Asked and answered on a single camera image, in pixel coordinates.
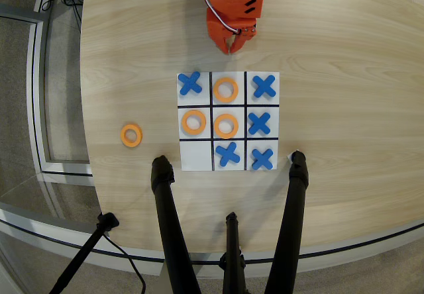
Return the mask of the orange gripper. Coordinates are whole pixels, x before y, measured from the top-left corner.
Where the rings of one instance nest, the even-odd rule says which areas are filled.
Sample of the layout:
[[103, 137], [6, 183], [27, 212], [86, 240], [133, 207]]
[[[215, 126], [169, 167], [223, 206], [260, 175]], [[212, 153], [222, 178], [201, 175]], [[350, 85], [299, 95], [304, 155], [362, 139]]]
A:
[[230, 53], [238, 52], [256, 36], [256, 20], [261, 17], [263, 0], [205, 0], [209, 37], [224, 54], [227, 40], [235, 35]]

